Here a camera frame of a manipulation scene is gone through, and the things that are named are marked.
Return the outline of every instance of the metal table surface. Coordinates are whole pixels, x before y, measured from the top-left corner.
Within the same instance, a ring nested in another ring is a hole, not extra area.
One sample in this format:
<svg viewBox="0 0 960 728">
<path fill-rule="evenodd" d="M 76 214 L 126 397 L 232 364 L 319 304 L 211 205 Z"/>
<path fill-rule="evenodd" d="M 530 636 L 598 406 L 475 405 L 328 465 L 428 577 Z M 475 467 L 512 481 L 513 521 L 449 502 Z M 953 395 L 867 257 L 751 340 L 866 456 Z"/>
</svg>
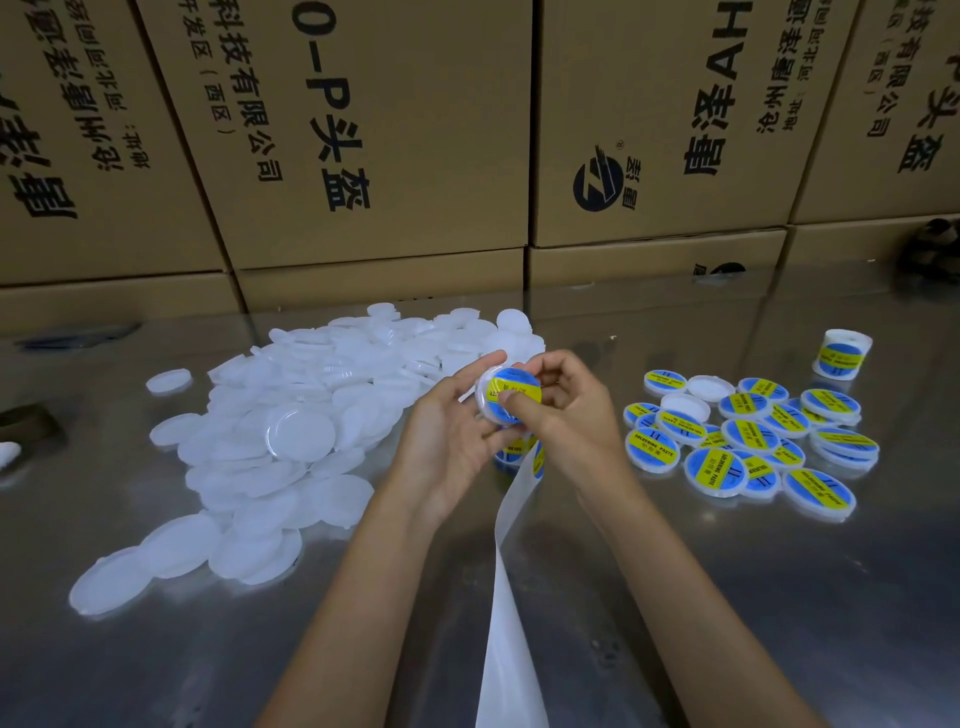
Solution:
<svg viewBox="0 0 960 728">
<path fill-rule="evenodd" d="M 873 335 L 850 393 L 863 404 L 859 429 L 882 450 L 872 472 L 841 478 L 859 502 L 846 522 L 814 521 L 782 496 L 766 506 L 700 497 L 676 474 L 644 483 L 832 725 L 960 724 L 960 307 L 952 295 L 894 291 L 886 271 L 856 266 L 398 307 L 411 316 L 473 305 L 491 317 L 522 304 L 548 347 L 580 354 L 618 406 L 645 399 L 642 375 L 657 367 L 733 381 L 766 376 L 799 393 L 824 329 Z M 319 326 L 355 310 L 152 322 L 79 352 L 0 345 L 0 408 L 43 401 L 63 427 L 24 468 L 0 478 L 0 725 L 252 722 L 337 568 L 346 531 L 308 529 L 297 567 L 265 589 L 240 588 L 204 567 L 155 580 L 101 619 L 74 614 L 67 593 L 97 557 L 199 508 L 182 484 L 184 466 L 154 449 L 147 433 L 204 408 L 203 372 L 272 326 Z M 144 381 L 179 366 L 194 372 L 194 385 L 151 397 Z M 374 486 L 395 447 L 396 433 L 364 465 Z M 491 609 L 492 524 L 508 485 L 485 470 L 438 534 L 388 725 L 472 726 Z M 504 557 L 551 726 L 685 725 L 616 564 L 549 453 Z"/>
</svg>

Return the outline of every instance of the pile of white plastic lids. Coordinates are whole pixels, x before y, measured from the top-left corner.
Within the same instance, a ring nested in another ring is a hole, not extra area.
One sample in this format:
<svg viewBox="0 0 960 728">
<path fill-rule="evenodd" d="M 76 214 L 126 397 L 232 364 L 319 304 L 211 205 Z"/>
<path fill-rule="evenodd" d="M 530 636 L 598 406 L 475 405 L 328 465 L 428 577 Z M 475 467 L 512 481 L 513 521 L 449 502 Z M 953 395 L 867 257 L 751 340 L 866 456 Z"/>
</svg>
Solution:
<svg viewBox="0 0 960 728">
<path fill-rule="evenodd" d="M 214 386 L 205 413 L 154 427 L 151 441 L 177 449 L 188 467 L 185 486 L 203 509 L 98 560 L 70 592 L 75 610 L 103 614 L 152 579 L 203 564 L 248 585 L 278 580 L 300 557 L 301 529 L 359 522 L 373 488 L 349 473 L 406 407 L 485 353 L 502 349 L 508 362 L 525 362 L 544 351 L 516 309 L 501 311 L 496 324 L 474 308 L 432 321 L 401 319 L 392 303 L 367 311 L 319 328 L 273 329 L 272 344 L 207 373 Z M 147 388 L 171 396 L 191 381 L 179 369 L 152 377 Z"/>
<path fill-rule="evenodd" d="M 659 404 L 623 410 L 627 455 L 647 473 L 669 473 L 683 461 L 686 480 L 707 496 L 771 501 L 782 491 L 806 513 L 842 521 L 856 497 L 839 477 L 865 473 L 879 457 L 879 445 L 852 430 L 860 405 L 842 392 L 808 389 L 790 399 L 769 379 L 751 376 L 734 387 L 668 370 L 648 372 L 643 386 Z M 833 474 L 804 466 L 804 440 Z"/>
</svg>

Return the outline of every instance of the hand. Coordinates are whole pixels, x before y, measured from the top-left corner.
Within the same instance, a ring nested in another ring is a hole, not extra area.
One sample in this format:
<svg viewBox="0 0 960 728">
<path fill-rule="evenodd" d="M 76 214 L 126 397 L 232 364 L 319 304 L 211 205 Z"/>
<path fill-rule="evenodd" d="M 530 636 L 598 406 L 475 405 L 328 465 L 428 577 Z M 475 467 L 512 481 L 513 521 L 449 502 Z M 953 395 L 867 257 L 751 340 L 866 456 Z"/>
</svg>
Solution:
<svg viewBox="0 0 960 728">
<path fill-rule="evenodd" d="M 523 435 L 517 425 L 506 429 L 479 416 L 476 399 L 459 398 L 507 354 L 489 353 L 437 383 L 414 405 L 403 428 L 387 490 L 400 494 L 427 527 L 446 520 L 473 479 L 498 450 Z"/>
<path fill-rule="evenodd" d="M 582 495 L 610 480 L 611 468 L 630 472 L 610 392 L 586 364 L 560 351 L 515 366 L 540 380 L 543 404 L 509 390 L 500 393 L 500 403 L 537 435 L 551 462 Z"/>
</svg>

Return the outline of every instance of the forearm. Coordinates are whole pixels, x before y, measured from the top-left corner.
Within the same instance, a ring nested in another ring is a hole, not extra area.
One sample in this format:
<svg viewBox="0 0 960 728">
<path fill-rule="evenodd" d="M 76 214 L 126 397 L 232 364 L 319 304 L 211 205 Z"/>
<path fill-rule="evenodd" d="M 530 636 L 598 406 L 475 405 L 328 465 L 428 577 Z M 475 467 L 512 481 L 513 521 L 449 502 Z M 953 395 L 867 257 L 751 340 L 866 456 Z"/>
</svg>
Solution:
<svg viewBox="0 0 960 728">
<path fill-rule="evenodd" d="M 433 528 L 385 484 L 260 718 L 260 728 L 382 726 Z"/>
<path fill-rule="evenodd" d="M 611 545 L 693 728 L 820 728 L 629 471 L 588 508 Z"/>
</svg>

